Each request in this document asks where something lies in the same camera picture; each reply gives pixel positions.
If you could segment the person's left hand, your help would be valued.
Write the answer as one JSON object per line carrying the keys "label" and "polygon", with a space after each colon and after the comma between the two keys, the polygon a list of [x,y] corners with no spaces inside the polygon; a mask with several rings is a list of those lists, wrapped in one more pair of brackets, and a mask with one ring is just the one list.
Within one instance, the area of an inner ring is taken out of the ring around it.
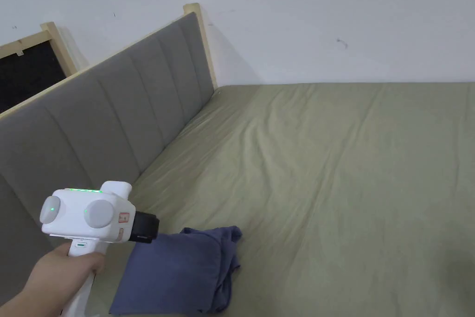
{"label": "person's left hand", "polygon": [[23,290],[0,308],[2,317],[58,317],[92,273],[100,272],[99,252],[69,256],[70,242],[44,255],[34,266]]}

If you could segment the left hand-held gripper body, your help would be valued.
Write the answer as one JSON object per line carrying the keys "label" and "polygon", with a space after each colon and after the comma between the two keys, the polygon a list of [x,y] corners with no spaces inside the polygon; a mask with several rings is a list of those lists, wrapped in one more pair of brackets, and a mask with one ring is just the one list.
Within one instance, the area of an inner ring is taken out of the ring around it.
{"label": "left hand-held gripper body", "polygon": [[151,243],[159,219],[136,210],[132,185],[106,181],[100,189],[63,188],[47,197],[40,212],[43,233],[71,240],[69,256],[105,254],[108,246],[127,241]]}

